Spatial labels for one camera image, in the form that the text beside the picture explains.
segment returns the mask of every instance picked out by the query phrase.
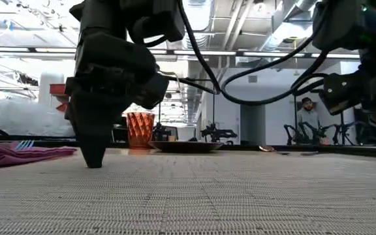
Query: ceiling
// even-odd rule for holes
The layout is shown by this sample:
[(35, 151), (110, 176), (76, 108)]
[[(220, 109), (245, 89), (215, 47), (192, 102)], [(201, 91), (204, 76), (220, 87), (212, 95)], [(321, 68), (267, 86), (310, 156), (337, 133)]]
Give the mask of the ceiling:
[[(201, 48), (203, 51), (259, 51), (273, 33), (272, 16), (282, 10), (283, 4), (291, 1), (295, 0), (183, 0), (198, 43), (204, 40)], [(0, 47), (74, 48), (78, 42), (80, 24), (69, 14), (69, 9), (80, 2), (81, 0), (0, 0)], [(231, 20), (233, 16), (237, 16), (234, 21)], [(231, 21), (234, 25), (231, 33), (227, 34)], [(274, 51), (290, 52), (302, 41), (303, 39), (297, 39), (289, 43), (282, 42)], [(187, 39), (173, 43), (164, 42), (154, 49), (190, 50), (190, 45), (186, 42)], [(305, 52), (317, 53), (318, 50), (308, 46)], [(351, 52), (337, 50), (334, 53)], [(205, 78), (202, 67), (192, 56), (156, 55), (156, 58), (161, 61), (163, 71), (175, 72), (179, 77)], [(219, 63), (218, 56), (208, 56), (206, 59), (216, 74), (222, 74), (224, 66), (236, 67), (239, 61), (256, 60), (251, 57), (243, 60), (224, 57), (222, 63)], [(276, 68), (304, 69), (312, 62), (313, 59), (291, 59)], [(18, 83), (16, 79), (18, 72), (39, 80), (43, 71), (56, 71), (72, 76), (72, 56), (0, 56), (0, 87), (25, 87), (27, 85)], [(168, 91), (172, 98), (162, 104), (161, 119), (174, 123), (194, 122), (193, 117), (201, 97), (200, 91), (175, 82), (171, 83)], [(154, 112), (159, 114), (159, 107), (156, 107)]]

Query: purple towel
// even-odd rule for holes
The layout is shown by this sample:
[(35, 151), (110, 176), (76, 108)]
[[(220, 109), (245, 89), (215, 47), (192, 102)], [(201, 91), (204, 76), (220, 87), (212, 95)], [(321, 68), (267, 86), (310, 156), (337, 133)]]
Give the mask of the purple towel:
[(76, 151), (76, 149), (69, 147), (32, 147), (31, 149), (27, 150), (14, 150), (17, 145), (18, 142), (0, 143), (0, 167), (33, 163), (55, 157), (64, 157), (72, 155)]

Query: plate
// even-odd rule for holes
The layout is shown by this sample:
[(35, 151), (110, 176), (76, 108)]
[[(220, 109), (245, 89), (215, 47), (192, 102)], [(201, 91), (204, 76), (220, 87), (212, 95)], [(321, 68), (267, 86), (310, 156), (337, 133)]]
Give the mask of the plate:
[(208, 153), (224, 143), (151, 141), (150, 146), (167, 153)]

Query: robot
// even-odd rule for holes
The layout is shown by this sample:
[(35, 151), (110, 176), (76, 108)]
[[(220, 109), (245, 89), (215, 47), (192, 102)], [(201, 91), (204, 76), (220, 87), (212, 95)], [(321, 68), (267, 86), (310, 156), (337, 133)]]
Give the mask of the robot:
[[(157, 73), (147, 47), (181, 40), (187, 20), (182, 0), (84, 0), (70, 13), (81, 28), (75, 75), (65, 89), (70, 95), (65, 117), (88, 167), (100, 168), (114, 120), (133, 102), (153, 108), (166, 93), (168, 79)], [(355, 73), (324, 79), (323, 103), (333, 115), (362, 103), (376, 125), (376, 0), (323, 0), (313, 24), (313, 30), (320, 28), (313, 36), (316, 48), (361, 55)], [(126, 41), (126, 30), (134, 44)], [(157, 35), (164, 36), (144, 42)]]

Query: orange cup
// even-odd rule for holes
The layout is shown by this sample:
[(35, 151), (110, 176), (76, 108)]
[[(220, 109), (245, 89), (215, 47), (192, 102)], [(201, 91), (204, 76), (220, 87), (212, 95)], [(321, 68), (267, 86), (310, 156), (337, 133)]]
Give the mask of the orange cup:
[(131, 149), (149, 149), (155, 114), (131, 112), (127, 114), (127, 130)]

